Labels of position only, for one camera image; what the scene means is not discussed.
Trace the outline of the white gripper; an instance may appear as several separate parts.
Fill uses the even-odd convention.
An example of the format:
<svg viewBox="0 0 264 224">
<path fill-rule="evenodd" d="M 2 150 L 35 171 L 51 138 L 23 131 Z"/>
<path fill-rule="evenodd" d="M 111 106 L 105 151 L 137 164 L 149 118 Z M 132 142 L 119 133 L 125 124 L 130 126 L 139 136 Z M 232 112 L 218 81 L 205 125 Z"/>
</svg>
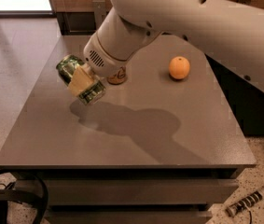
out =
<svg viewBox="0 0 264 224">
<path fill-rule="evenodd" d="M 87 64 L 99 77 L 113 76 L 120 67 L 125 66 L 132 51 L 118 36 L 102 36 L 95 33 L 83 50 Z M 69 91 L 78 96 L 94 83 L 94 79 L 79 66 L 68 85 Z"/>
</svg>

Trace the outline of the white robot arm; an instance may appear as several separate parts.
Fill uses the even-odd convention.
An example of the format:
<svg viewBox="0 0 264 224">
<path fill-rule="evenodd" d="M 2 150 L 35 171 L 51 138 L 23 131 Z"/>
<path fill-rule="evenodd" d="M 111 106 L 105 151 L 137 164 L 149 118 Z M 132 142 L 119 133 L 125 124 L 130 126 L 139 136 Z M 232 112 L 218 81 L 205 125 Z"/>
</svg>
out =
<svg viewBox="0 0 264 224">
<path fill-rule="evenodd" d="M 114 75 L 158 35 L 168 33 L 264 92 L 264 9 L 228 0 L 110 0 L 112 8 L 83 50 L 99 77 Z"/>
</svg>

